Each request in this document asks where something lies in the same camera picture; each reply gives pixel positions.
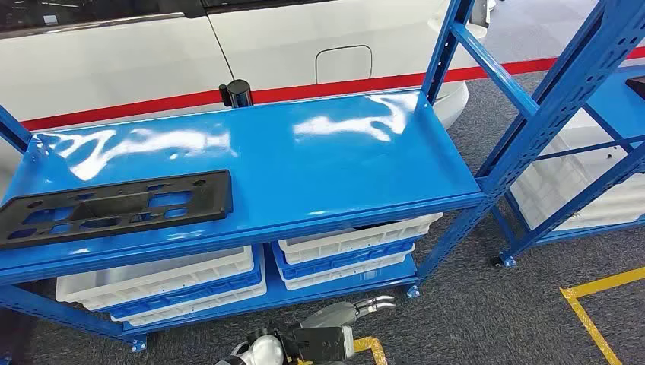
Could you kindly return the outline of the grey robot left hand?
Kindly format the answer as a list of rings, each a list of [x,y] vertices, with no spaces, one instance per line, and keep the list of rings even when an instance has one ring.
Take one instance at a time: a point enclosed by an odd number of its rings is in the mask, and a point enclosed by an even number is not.
[[[395,307],[394,300],[392,296],[381,295],[355,303],[348,301],[333,303],[307,317],[299,323],[299,326],[302,329],[351,326],[368,314]]]

